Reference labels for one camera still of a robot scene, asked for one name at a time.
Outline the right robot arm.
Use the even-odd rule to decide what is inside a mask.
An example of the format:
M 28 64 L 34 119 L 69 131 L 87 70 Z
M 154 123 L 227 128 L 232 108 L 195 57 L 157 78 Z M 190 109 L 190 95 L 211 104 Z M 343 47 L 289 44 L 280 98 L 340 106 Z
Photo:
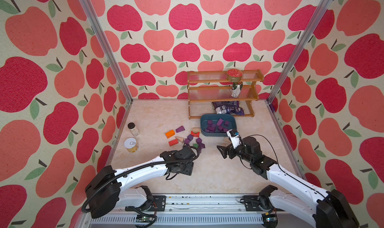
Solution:
M 252 136 L 241 138 L 230 135 L 231 144 L 218 146 L 223 158 L 238 157 L 249 163 L 250 169 L 271 182 L 252 201 L 244 198 L 251 206 L 258 206 L 266 212 L 265 227 L 278 224 L 276 215 L 269 212 L 280 209 L 305 221 L 314 228 L 358 228 L 360 223 L 345 196 L 337 191 L 327 191 L 289 172 L 276 159 L 264 155 L 260 143 Z

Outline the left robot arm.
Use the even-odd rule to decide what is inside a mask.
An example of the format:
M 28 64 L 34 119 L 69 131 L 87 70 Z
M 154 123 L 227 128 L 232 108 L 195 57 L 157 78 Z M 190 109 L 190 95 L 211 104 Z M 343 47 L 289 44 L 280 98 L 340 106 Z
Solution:
M 181 150 L 164 151 L 136 166 L 122 169 L 105 166 L 86 186 L 86 200 L 81 211 L 97 219 L 115 208 L 146 210 L 154 198 L 150 189 L 142 183 L 158 177 L 169 181 L 180 174 L 191 176 L 194 161 L 199 156 L 198 148 L 185 144 Z

